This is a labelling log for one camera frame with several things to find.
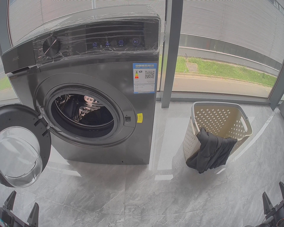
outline energy label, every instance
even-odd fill
[[[157,63],[133,63],[134,93],[155,93]]]

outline grass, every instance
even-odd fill
[[[208,76],[220,76],[233,79],[246,80],[256,82],[273,87],[276,77],[266,73],[261,73],[255,70],[248,69],[243,66],[234,66],[226,63],[205,61],[201,58],[189,58],[188,62],[198,65],[198,73]]]
[[[162,56],[160,56],[159,60],[159,71],[161,71],[161,67],[162,67]],[[186,65],[186,59],[184,57],[179,56],[177,58],[176,73],[189,73],[188,67]]]
[[[11,87],[8,77],[0,79],[0,90]]]

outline yellow warning sticker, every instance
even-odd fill
[[[138,113],[137,114],[137,123],[142,123],[143,121],[143,114],[142,113]]]

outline building facade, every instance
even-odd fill
[[[179,55],[239,64],[277,76],[284,59],[284,9],[283,0],[279,1],[184,0]],[[165,0],[10,0],[12,41],[60,16],[124,4],[151,4],[164,20]]]

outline dark garment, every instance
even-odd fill
[[[204,128],[201,128],[196,136],[201,143],[200,149],[187,159],[186,164],[188,167],[198,170],[199,173],[203,173],[209,168],[225,165],[231,150],[238,141],[215,136],[206,132]]]

